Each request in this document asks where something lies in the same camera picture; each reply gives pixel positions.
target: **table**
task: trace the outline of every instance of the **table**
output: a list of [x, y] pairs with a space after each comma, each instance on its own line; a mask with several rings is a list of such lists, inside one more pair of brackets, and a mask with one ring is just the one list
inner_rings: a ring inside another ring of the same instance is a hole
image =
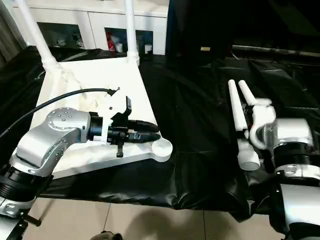
[[[59, 62], [111, 57], [100, 49], [51, 52]], [[41, 197], [228, 211], [239, 221], [267, 214], [273, 175], [268, 161], [254, 172], [238, 166], [227, 82], [246, 80], [256, 97], [273, 101], [278, 117], [307, 118], [318, 134], [319, 67], [236, 59], [200, 65], [148, 55], [139, 69], [161, 133], [173, 144], [170, 160], [143, 160], [56, 179]], [[36, 105], [43, 77], [34, 47], [1, 70], [0, 132]], [[30, 122], [0, 139], [3, 164]]]

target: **white platform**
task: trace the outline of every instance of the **white platform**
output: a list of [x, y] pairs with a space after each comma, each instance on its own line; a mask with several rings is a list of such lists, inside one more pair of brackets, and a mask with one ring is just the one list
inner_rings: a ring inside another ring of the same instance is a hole
[[[131, 120], [142, 120], [157, 124], [154, 113], [147, 96], [138, 66], [128, 63], [126, 57], [98, 59], [88, 61], [61, 62], [65, 70], [74, 73], [74, 78], [80, 81], [85, 88], [112, 88], [120, 87], [126, 96], [131, 99], [132, 113]], [[46, 73], [37, 105], [49, 99], [53, 89], [53, 79]], [[63, 82], [61, 92], [65, 93]], [[92, 97], [102, 98], [106, 93], [89, 93]], [[59, 107], [72, 106], [79, 96], [71, 96], [66, 101], [58, 102], [56, 105], [49, 105], [36, 112], [33, 116], [31, 128], [43, 122], [50, 111]], [[90, 106], [81, 105], [77, 108], [81, 111], [97, 111], [94, 104]], [[69, 147], [58, 162], [53, 171], [55, 178], [66, 177], [79, 173], [89, 172], [101, 168], [112, 167], [131, 163], [143, 159], [152, 158], [158, 162], [165, 162], [170, 158], [172, 145], [166, 139], [159, 139], [154, 142], [132, 144], [125, 143], [123, 146], [122, 158], [116, 158], [116, 145], [101, 145], [99, 141], [88, 141], [87, 143], [76, 143]]]

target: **silver robotic arm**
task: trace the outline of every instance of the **silver robotic arm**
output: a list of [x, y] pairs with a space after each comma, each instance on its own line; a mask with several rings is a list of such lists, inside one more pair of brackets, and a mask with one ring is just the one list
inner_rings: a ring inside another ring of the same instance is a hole
[[94, 136], [104, 137], [103, 142], [117, 145], [114, 157], [122, 158], [124, 143], [160, 139], [158, 126], [128, 119], [132, 109], [127, 96], [122, 97], [119, 91], [113, 96], [114, 104], [107, 117], [69, 107], [57, 108], [21, 138], [9, 164], [0, 169], [0, 239], [21, 239], [29, 210], [72, 144], [86, 143]]
[[[320, 240], [320, 155], [316, 153], [307, 121], [276, 118], [269, 99], [255, 98], [244, 80], [239, 81], [239, 87], [252, 110], [253, 123], [248, 130], [235, 82], [230, 80], [235, 128], [243, 134], [238, 134], [238, 144], [250, 143], [269, 151], [274, 166], [270, 224], [288, 240]], [[257, 166], [258, 155], [253, 147], [239, 145], [238, 149], [240, 167], [246, 171], [257, 169], [244, 168]]]
[[0, 186], [1, 215], [15, 218], [31, 208], [64, 151], [72, 144], [87, 142], [90, 124], [88, 112], [63, 107], [22, 137]]

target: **white cylinder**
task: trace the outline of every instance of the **white cylinder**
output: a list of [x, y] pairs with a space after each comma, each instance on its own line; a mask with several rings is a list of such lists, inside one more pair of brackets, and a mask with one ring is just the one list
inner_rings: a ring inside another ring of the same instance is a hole
[[137, 51], [137, 38], [135, 29], [135, 12], [133, 0], [125, 0], [125, 17], [126, 17], [126, 38], [128, 42], [127, 59], [129, 62], [135, 61], [138, 65], [140, 62]]
[[22, 16], [26, 22], [26, 25], [29, 28], [29, 31], [32, 35], [32, 38], [35, 42], [36, 48], [41, 56], [41, 61], [45, 70], [50, 70], [50, 68], [57, 67], [58, 63], [56, 59], [52, 56], [48, 45], [42, 35], [39, 26], [35, 19], [33, 18], [26, 0], [16, 0]]
[[239, 86], [240, 86], [241, 92], [246, 100], [246, 103], [249, 106], [257, 105], [258, 101], [256, 100], [255, 96], [250, 91], [250, 88], [248, 87], [247, 83], [244, 80], [240, 80]]
[[239, 139], [238, 149], [238, 164], [242, 170], [255, 171], [260, 168], [259, 156], [248, 141]]
[[165, 138], [160, 138], [151, 144], [151, 150], [153, 152], [152, 158], [157, 162], [168, 161], [173, 151], [171, 142]]
[[244, 129], [248, 129], [235, 81], [232, 79], [229, 80], [228, 86], [235, 130], [242, 131]]

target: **black fabric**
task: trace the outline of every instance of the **black fabric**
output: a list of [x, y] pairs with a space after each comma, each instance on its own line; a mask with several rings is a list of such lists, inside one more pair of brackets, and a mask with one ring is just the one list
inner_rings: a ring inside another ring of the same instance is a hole
[[319, 225], [306, 223], [306, 222], [294, 222], [289, 225], [290, 235], [293, 240], [302, 240], [304, 238], [319, 239], [320, 227]]
[[[233, 45], [320, 53], [316, 11], [315, 2], [301, 0], [171, 0], [166, 52], [203, 63], [239, 58]], [[284, 52], [279, 59], [300, 57]]]
[[[110, 57], [98, 49], [51, 50], [58, 61], [76, 54], [74, 60]], [[160, 131], [173, 144], [170, 160], [143, 160], [56, 179], [42, 197], [229, 211], [238, 220], [267, 214], [273, 175], [267, 159], [254, 172], [238, 166], [227, 82], [246, 80], [256, 97], [272, 99], [278, 117], [307, 118], [317, 136], [319, 68], [236, 59], [194, 65], [179, 58], [146, 56], [139, 69]], [[43, 76], [32, 47], [0, 72], [1, 131], [35, 106]], [[27, 119], [0, 139], [2, 163], [30, 122]]]

